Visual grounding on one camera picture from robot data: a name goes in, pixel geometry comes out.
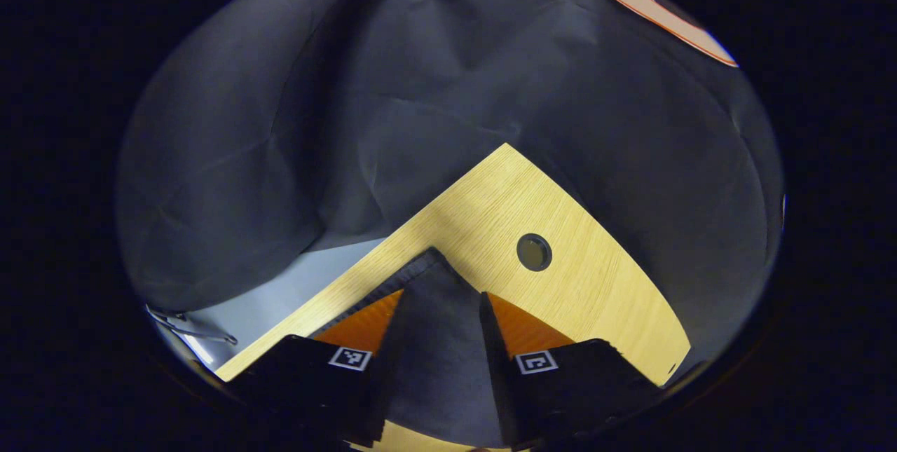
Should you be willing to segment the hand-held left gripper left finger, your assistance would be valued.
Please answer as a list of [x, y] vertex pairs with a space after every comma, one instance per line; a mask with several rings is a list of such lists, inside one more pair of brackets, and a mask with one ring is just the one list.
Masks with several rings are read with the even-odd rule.
[[368, 448], [381, 440], [400, 354], [397, 290], [313, 338], [286, 335], [227, 386], [241, 401]]

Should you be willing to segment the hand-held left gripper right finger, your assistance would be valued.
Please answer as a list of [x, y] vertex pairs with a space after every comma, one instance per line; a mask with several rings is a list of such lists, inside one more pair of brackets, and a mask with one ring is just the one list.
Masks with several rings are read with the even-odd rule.
[[488, 292], [480, 319], [502, 440], [510, 448], [583, 448], [662, 397], [660, 386], [608, 341], [571, 340]]

